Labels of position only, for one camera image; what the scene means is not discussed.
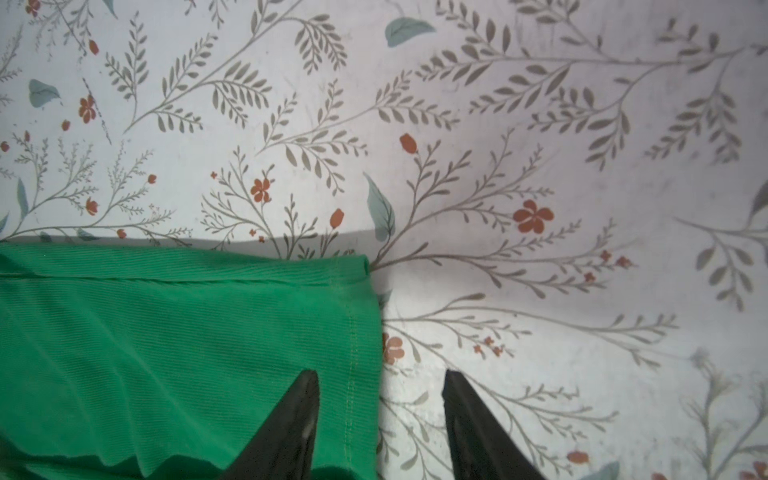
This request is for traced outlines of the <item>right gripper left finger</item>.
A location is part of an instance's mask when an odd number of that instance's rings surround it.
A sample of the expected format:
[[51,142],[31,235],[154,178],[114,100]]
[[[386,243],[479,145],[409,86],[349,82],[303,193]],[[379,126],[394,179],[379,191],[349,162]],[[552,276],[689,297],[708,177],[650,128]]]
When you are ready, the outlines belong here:
[[309,479],[319,407],[318,374],[314,370],[303,370],[220,478]]

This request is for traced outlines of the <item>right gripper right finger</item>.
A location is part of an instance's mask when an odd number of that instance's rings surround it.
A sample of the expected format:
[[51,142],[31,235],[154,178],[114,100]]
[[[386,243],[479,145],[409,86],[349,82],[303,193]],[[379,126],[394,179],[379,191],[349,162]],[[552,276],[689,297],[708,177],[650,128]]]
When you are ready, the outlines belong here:
[[445,372],[442,398],[456,480],[544,479],[461,372]]

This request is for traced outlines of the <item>green tank top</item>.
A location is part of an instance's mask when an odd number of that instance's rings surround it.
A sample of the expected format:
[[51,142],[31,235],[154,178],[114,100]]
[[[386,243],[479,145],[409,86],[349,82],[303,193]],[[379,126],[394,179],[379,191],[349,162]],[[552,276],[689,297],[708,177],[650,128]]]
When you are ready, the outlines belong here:
[[1,475],[213,479],[304,370],[313,475],[377,475],[383,334],[368,260],[1,247]]

